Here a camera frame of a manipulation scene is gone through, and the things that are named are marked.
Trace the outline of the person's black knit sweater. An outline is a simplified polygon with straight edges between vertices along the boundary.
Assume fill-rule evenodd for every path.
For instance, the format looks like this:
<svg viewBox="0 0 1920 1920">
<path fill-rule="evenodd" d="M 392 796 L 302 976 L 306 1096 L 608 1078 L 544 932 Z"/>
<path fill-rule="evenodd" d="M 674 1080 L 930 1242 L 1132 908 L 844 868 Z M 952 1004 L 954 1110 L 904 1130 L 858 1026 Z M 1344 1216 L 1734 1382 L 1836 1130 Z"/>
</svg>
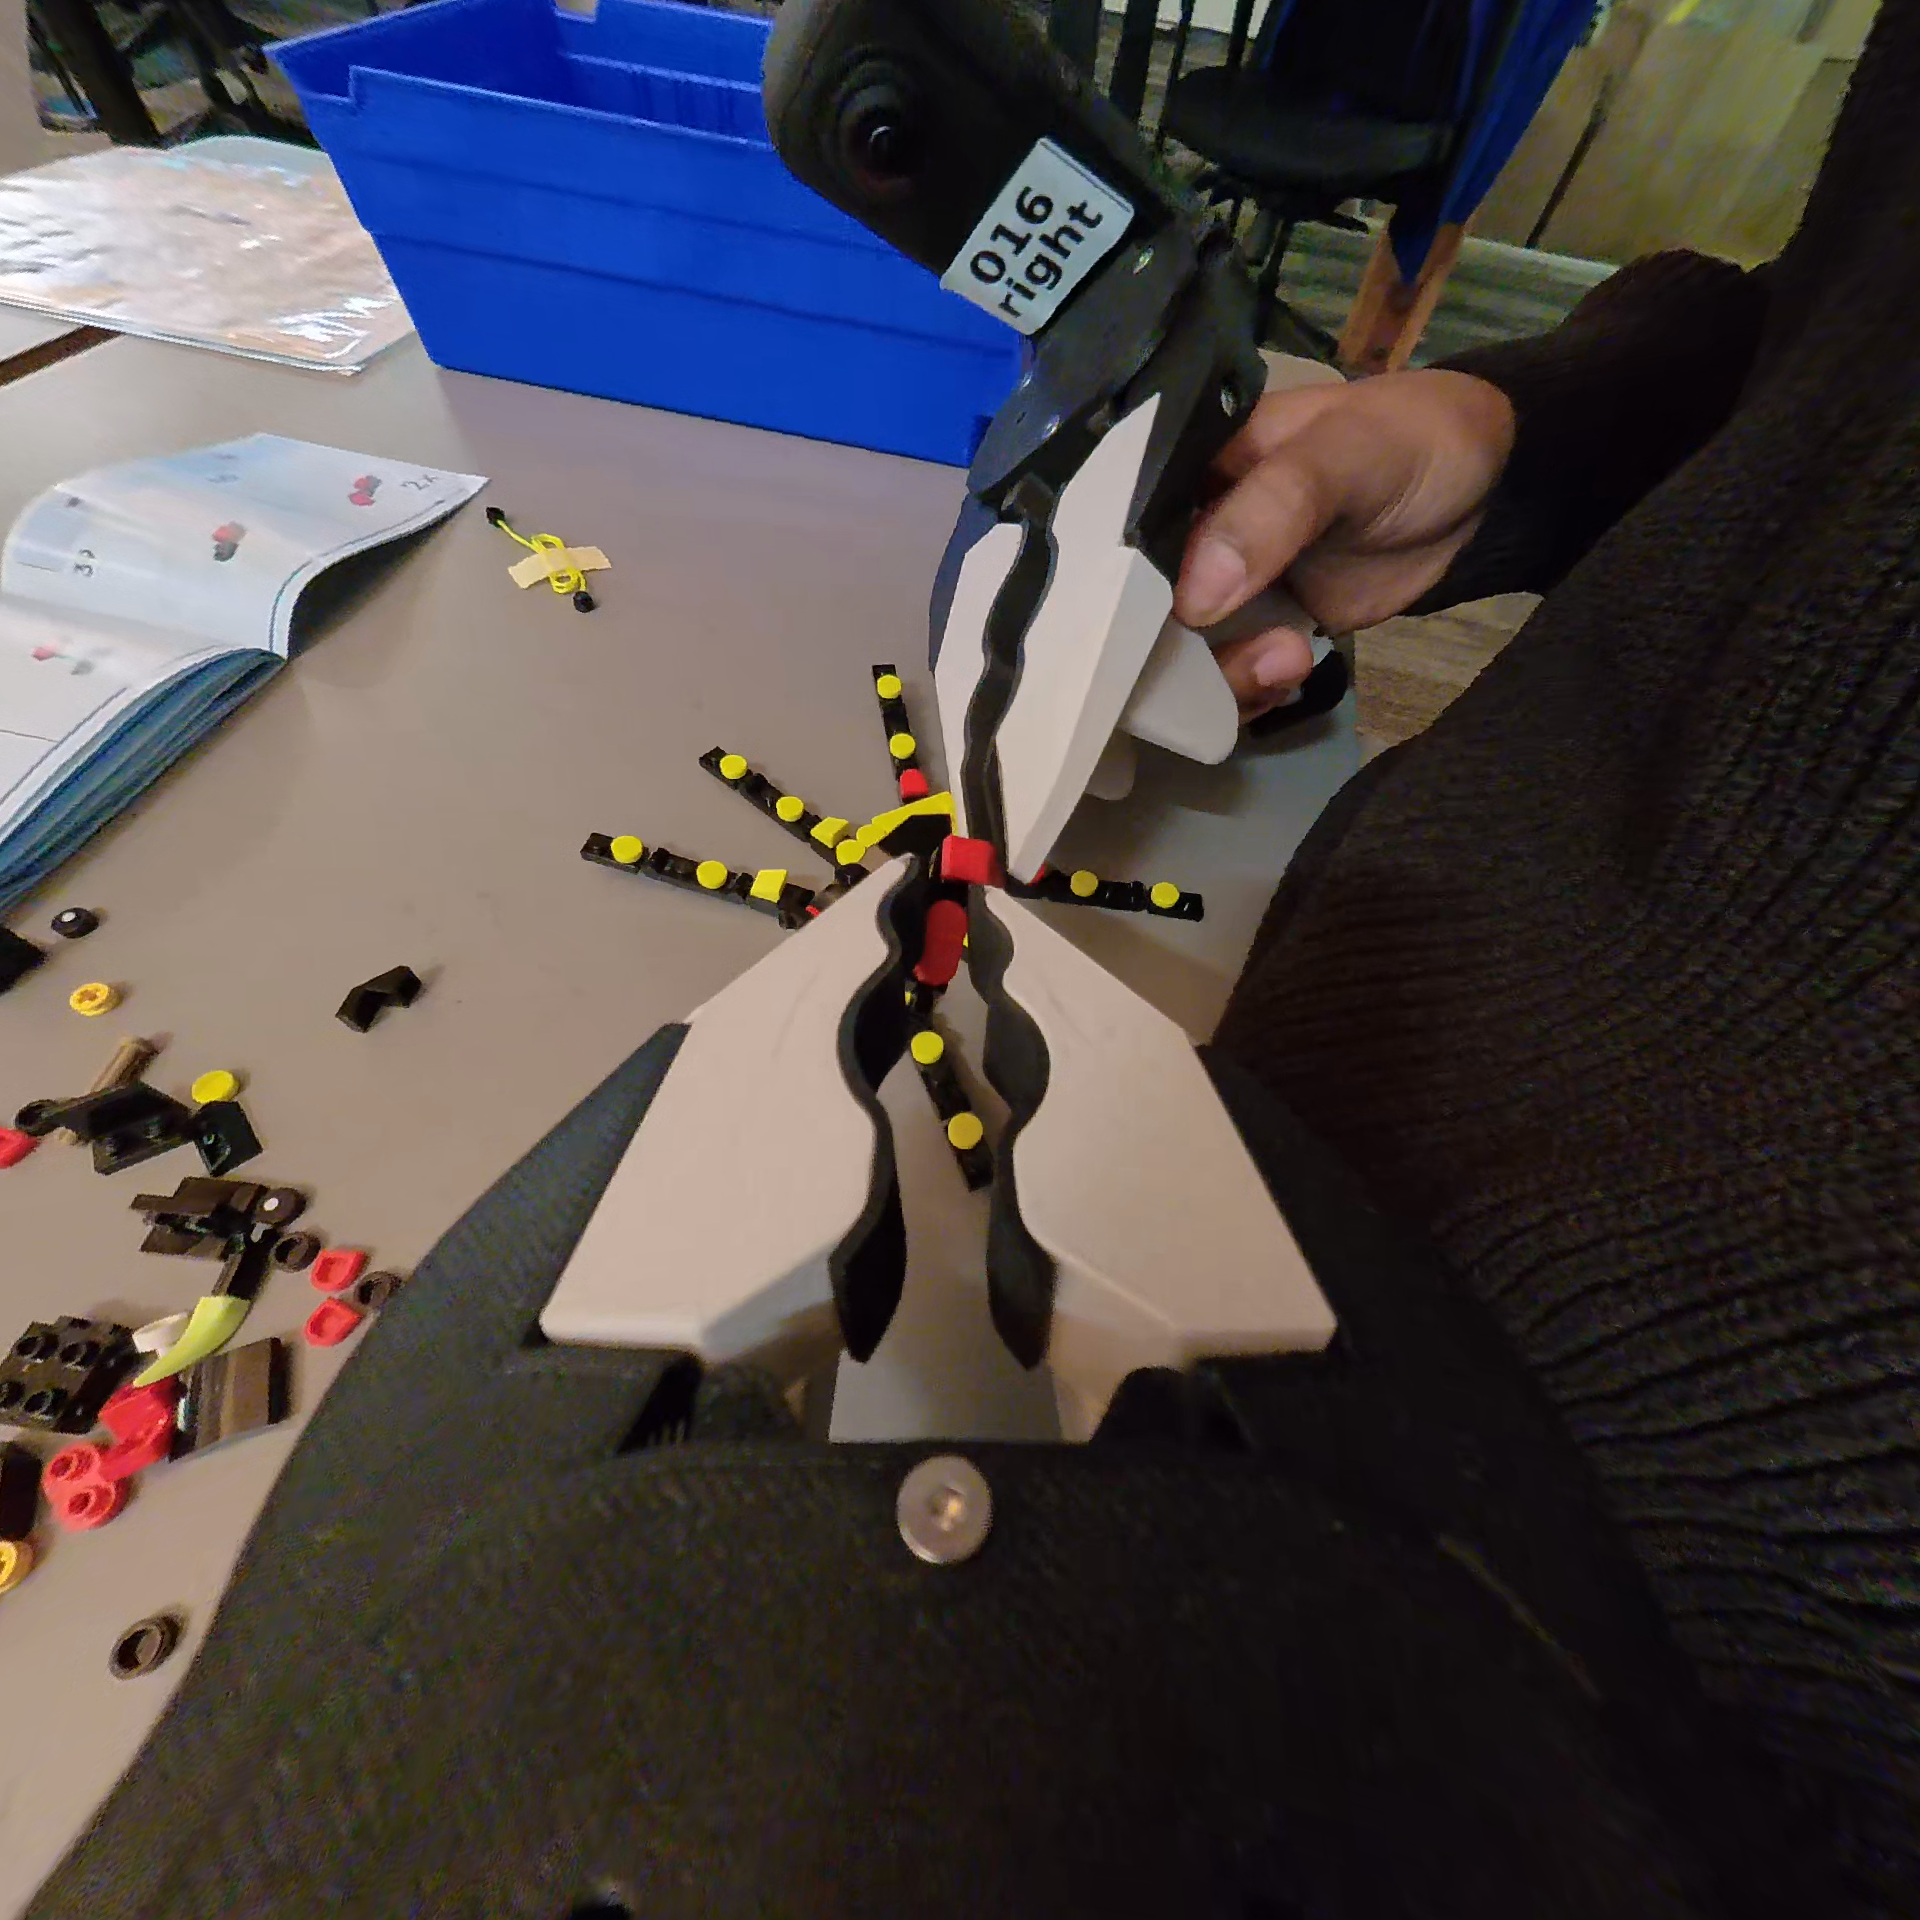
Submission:
<svg viewBox="0 0 1920 1920">
<path fill-rule="evenodd" d="M 1916 1916 L 1916 606 L 1606 536 L 1328 810 L 1218 1038 L 1552 1404 L 1738 1916 Z"/>
</svg>

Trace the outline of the clear plastic bag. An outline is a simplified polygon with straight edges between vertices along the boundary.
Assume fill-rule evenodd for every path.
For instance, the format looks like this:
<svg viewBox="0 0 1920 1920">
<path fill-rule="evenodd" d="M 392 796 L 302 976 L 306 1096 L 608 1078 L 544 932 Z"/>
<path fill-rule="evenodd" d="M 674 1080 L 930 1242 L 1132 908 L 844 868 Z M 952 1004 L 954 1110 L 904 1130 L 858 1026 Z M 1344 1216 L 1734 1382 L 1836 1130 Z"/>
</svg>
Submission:
<svg viewBox="0 0 1920 1920">
<path fill-rule="evenodd" d="M 334 164 L 258 136 L 110 148 L 6 176 L 2 304 L 340 374 L 416 332 Z"/>
</svg>

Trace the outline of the lego instruction booklet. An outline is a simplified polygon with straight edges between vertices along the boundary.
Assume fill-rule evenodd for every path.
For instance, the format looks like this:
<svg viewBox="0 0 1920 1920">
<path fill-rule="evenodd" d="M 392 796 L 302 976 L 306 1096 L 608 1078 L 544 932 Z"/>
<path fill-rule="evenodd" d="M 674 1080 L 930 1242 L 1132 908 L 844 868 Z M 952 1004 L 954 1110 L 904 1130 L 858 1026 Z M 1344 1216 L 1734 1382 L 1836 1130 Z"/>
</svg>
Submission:
<svg viewBox="0 0 1920 1920">
<path fill-rule="evenodd" d="M 326 574 L 418 538 L 484 476 L 276 434 L 66 478 L 2 574 L 12 910 L 296 656 Z"/>
</svg>

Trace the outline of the black office chair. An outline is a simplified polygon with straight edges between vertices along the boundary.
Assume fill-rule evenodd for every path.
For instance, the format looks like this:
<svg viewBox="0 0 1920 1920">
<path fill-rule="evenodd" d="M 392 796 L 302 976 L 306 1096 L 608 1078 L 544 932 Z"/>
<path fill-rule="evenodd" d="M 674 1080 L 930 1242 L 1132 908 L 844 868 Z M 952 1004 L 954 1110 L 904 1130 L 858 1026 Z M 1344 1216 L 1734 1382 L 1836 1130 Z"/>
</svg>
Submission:
<svg viewBox="0 0 1920 1920">
<path fill-rule="evenodd" d="M 1282 294 L 1302 226 L 1358 230 L 1352 202 L 1396 204 L 1438 188 L 1462 146 L 1516 6 L 1500 2 L 1236 4 L 1224 62 L 1166 78 L 1158 140 L 1200 168 L 1194 188 L 1254 210 L 1244 262 L 1256 280 L 1260 344 L 1322 364 L 1334 336 Z"/>
</svg>

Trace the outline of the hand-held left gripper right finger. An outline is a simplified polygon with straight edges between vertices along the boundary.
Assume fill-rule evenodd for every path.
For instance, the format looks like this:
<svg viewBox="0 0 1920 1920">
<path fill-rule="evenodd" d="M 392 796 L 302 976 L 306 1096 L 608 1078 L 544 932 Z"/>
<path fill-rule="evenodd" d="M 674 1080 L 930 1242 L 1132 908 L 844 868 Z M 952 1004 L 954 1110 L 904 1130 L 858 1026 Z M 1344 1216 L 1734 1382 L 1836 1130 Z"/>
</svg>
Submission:
<svg viewBox="0 0 1920 1920">
<path fill-rule="evenodd" d="M 996 1332 L 1052 1376 L 1324 1350 L 1334 1312 L 1188 1034 L 1024 902 L 978 890 L 968 964 L 1006 1106 Z"/>
</svg>

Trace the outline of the person's right forearm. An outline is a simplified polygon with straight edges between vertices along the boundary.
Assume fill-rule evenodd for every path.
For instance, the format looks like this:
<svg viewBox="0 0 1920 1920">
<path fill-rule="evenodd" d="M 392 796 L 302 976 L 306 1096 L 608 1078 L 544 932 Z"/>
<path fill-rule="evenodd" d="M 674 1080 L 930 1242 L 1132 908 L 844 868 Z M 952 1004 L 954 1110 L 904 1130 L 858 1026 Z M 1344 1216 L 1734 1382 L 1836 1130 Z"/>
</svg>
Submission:
<svg viewBox="0 0 1920 1920">
<path fill-rule="evenodd" d="M 1622 266 L 1544 334 L 1432 364 L 1510 402 L 1478 532 L 1410 610 L 1546 596 L 1634 516 L 1636 564 L 1750 568 L 1818 626 L 1916 608 L 1916 256 L 1790 248 Z"/>
</svg>

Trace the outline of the black yellow lego spider model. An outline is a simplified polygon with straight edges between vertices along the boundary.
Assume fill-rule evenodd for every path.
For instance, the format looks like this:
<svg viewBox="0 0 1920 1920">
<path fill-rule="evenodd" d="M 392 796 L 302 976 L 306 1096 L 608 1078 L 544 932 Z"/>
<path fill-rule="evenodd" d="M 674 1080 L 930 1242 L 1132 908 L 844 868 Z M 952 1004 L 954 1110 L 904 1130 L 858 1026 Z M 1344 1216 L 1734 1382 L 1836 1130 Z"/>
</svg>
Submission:
<svg viewBox="0 0 1920 1920">
<path fill-rule="evenodd" d="M 920 930 L 908 938 L 908 972 L 902 988 L 908 1056 L 914 1062 L 924 1096 L 938 1118 L 948 1152 L 968 1190 L 988 1188 L 994 1152 L 988 1126 L 978 1112 L 960 1068 L 958 1052 L 938 1020 L 938 1004 L 948 988 L 928 988 L 914 978 L 922 948 L 924 918 L 936 898 L 966 900 L 986 886 L 946 884 L 940 880 L 944 838 L 964 832 L 956 824 L 952 792 L 934 788 L 922 764 L 918 732 L 912 726 L 904 682 L 892 662 L 872 666 L 876 710 L 886 732 L 886 756 L 898 802 L 858 824 L 840 814 L 822 814 L 794 790 L 770 780 L 756 764 L 728 748 L 710 748 L 700 768 L 728 792 L 750 804 L 762 818 L 780 826 L 832 870 L 822 886 L 808 886 L 786 868 L 738 870 L 716 858 L 694 858 L 634 832 L 594 832 L 582 844 L 588 864 L 636 876 L 684 894 L 732 904 L 774 920 L 784 932 L 798 932 L 854 886 L 878 872 L 886 856 L 906 856 L 924 874 L 930 898 Z M 1114 914 L 1138 914 L 1174 922 L 1200 922 L 1204 898 L 1170 880 L 1098 876 L 1092 870 L 1040 868 L 1032 880 L 1004 876 L 1012 900 L 1052 902 Z"/>
</svg>

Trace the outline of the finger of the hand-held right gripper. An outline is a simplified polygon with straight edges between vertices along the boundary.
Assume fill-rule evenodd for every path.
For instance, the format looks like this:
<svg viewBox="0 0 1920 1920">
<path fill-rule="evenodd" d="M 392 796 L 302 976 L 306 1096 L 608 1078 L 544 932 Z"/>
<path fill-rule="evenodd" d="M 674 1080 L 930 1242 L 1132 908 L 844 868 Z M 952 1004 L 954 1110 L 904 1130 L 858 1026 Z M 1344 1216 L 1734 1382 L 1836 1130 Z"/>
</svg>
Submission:
<svg viewBox="0 0 1920 1920">
<path fill-rule="evenodd" d="M 954 530 L 952 582 L 932 662 L 944 772 L 964 836 L 1018 844 L 1012 748 L 1000 744 L 1050 598 L 1050 488 L 1020 480 L 1010 516 L 968 500 Z"/>
<path fill-rule="evenodd" d="M 1052 512 L 1048 582 L 994 732 L 1010 880 L 1030 882 L 1054 850 L 1172 608 L 1172 584 L 1126 536 L 1160 410 L 1154 394 L 1118 420 Z"/>
</svg>

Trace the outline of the pile of loose lego pieces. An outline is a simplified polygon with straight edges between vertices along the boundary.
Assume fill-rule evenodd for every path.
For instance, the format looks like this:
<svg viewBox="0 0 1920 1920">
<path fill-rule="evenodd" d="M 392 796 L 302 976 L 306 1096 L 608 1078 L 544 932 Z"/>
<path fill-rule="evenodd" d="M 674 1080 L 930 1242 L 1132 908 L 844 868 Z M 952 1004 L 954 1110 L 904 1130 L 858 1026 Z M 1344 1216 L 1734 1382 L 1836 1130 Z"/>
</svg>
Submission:
<svg viewBox="0 0 1920 1920">
<path fill-rule="evenodd" d="M 38 1518 L 100 1530 L 140 1476 L 282 1424 L 290 1350 L 280 1336 L 240 1338 L 274 1276 L 314 1288 L 300 1326 L 310 1350 L 344 1344 L 404 1286 L 366 1250 L 306 1230 L 304 1188 L 244 1176 L 262 1140 L 232 1072 L 200 1074 L 180 1100 L 148 1080 L 154 1056 L 154 1042 L 124 1040 L 84 1092 L 26 1102 L 4 1124 L 4 1170 L 50 1140 L 84 1148 L 104 1178 L 192 1150 L 200 1172 L 134 1194 L 130 1210 L 142 1254 L 214 1264 L 182 1312 L 140 1326 L 60 1314 L 4 1342 L 4 1592 L 36 1568 Z"/>
</svg>

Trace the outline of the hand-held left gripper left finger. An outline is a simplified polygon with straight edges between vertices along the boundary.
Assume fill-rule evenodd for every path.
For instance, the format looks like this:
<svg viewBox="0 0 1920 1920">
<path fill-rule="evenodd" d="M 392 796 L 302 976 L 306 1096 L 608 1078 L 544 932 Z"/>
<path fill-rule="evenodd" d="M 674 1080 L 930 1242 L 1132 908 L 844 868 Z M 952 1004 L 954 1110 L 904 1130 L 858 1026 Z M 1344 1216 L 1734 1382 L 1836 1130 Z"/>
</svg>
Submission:
<svg viewBox="0 0 1920 1920">
<path fill-rule="evenodd" d="M 882 1344 L 906 1274 L 880 1090 L 908 1042 L 922 864 L 888 860 L 666 1026 L 666 1068 L 540 1310 L 554 1344 L 816 1370 Z"/>
</svg>

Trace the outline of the person's right hand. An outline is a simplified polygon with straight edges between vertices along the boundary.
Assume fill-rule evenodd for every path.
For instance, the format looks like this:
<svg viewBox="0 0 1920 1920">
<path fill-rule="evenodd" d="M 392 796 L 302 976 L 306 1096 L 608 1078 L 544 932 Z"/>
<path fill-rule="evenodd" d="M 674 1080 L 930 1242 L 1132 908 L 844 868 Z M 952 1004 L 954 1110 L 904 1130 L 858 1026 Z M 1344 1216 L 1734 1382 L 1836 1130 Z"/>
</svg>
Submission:
<svg viewBox="0 0 1920 1920">
<path fill-rule="evenodd" d="M 1238 716 L 1280 710 L 1312 672 L 1310 634 L 1348 636 L 1408 612 L 1476 536 L 1518 440 L 1494 384 L 1448 368 L 1266 394 L 1220 452 L 1172 588 L 1208 632 L 1280 588 L 1294 622 L 1214 650 Z"/>
</svg>

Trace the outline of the blue cloth on wooden stand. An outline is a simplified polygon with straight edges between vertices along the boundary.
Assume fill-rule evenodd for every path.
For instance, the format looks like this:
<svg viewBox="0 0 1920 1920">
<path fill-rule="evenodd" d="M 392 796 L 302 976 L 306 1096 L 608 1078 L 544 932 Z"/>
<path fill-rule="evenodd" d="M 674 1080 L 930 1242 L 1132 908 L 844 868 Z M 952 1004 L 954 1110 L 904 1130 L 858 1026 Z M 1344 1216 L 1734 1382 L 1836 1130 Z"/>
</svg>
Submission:
<svg viewBox="0 0 1920 1920">
<path fill-rule="evenodd" d="M 1406 190 L 1396 204 L 1346 204 L 1346 212 L 1382 210 L 1360 290 L 1336 340 L 1334 364 L 1350 376 L 1404 368 L 1472 214 L 1596 14 L 1596 4 L 1512 6 L 1504 52 L 1440 186 L 1420 196 Z"/>
</svg>

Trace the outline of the blue plastic bin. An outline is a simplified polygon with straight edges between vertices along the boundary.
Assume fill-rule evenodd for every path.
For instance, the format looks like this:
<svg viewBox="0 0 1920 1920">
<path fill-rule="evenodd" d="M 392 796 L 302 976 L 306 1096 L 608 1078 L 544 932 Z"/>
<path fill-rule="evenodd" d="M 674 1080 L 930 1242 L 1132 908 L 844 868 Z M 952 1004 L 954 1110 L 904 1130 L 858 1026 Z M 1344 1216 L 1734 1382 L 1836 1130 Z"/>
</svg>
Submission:
<svg viewBox="0 0 1920 1920">
<path fill-rule="evenodd" d="M 272 60 L 438 368 L 968 468 L 1022 346 L 786 170 L 770 30 L 444 2 Z"/>
</svg>

